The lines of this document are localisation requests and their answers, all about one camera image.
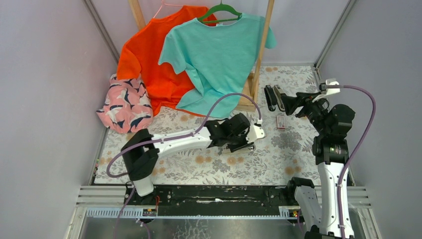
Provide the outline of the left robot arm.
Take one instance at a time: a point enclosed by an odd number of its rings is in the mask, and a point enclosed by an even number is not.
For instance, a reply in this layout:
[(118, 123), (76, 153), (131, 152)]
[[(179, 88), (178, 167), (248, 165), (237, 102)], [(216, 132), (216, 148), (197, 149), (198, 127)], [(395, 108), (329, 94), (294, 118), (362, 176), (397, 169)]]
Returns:
[(242, 113), (230, 119), (208, 120), (197, 129), (169, 135), (153, 135), (142, 129), (120, 151), (136, 189), (135, 198), (144, 205), (154, 200), (151, 174), (159, 158), (191, 149), (223, 146), (231, 151), (243, 149), (253, 144), (247, 139), (250, 129), (251, 123)]

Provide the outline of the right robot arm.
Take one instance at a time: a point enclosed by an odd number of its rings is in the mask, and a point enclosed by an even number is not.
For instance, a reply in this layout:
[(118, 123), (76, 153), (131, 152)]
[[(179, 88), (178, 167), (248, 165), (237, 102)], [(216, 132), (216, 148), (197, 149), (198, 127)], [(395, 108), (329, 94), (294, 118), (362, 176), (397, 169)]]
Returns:
[(287, 186), (288, 203), (300, 206), (298, 217), (303, 217), (306, 239), (353, 239), (355, 237), (349, 216), (347, 174), (349, 149), (346, 136), (352, 128), (355, 111), (344, 104), (331, 110), (324, 107), (327, 100), (320, 93), (297, 93), (281, 96), (286, 115), (300, 111), (296, 117), (306, 117), (318, 132), (312, 152), (321, 181), (321, 197), (309, 179), (293, 177)]

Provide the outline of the red staple box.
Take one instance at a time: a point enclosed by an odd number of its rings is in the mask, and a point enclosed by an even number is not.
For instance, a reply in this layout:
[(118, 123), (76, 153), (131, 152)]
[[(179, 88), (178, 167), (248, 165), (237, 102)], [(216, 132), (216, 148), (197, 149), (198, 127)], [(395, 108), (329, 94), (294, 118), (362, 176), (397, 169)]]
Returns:
[(284, 116), (277, 116), (277, 129), (285, 129), (286, 122)]

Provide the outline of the beige and black stapler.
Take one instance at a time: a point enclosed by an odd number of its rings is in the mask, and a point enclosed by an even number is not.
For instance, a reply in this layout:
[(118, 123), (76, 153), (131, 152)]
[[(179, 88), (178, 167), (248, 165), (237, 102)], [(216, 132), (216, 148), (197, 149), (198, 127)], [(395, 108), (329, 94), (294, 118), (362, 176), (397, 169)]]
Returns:
[(282, 102), (281, 96), (285, 96), (286, 94), (284, 93), (284, 91), (281, 89), (281, 87), (279, 85), (274, 85), (273, 91), (276, 95), (278, 109), (281, 112), (285, 112), (285, 107), (284, 107), (284, 104)]

